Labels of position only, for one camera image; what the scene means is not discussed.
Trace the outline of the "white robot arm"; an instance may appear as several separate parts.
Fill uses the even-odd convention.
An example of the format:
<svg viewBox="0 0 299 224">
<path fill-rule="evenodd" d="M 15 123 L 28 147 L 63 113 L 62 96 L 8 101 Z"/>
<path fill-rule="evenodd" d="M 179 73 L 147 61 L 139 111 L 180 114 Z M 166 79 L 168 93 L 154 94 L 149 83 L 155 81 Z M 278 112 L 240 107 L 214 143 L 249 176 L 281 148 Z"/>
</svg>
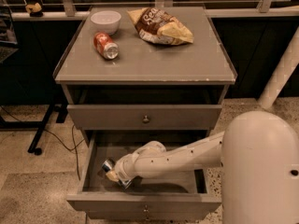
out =
<svg viewBox="0 0 299 224">
<path fill-rule="evenodd" d="M 102 168 L 110 180 L 128 187 L 137 176 L 216 165 L 222 167 L 222 224 L 298 224 L 299 138 L 268 112 L 241 114 L 223 133 L 170 151 L 151 141 Z"/>
</svg>

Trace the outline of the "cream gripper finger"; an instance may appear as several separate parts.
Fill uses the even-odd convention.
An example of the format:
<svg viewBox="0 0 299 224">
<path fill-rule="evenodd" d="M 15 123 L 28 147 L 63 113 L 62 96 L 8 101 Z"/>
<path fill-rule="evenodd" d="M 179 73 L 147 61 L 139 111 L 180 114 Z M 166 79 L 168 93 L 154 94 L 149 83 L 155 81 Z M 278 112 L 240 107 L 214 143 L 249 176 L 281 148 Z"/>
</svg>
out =
<svg viewBox="0 0 299 224">
<path fill-rule="evenodd" d="M 116 173 L 114 171 L 108 171 L 106 172 L 106 176 L 109 180 L 113 181 L 113 182 L 119 182 L 119 178 L 116 175 Z"/>
</svg>

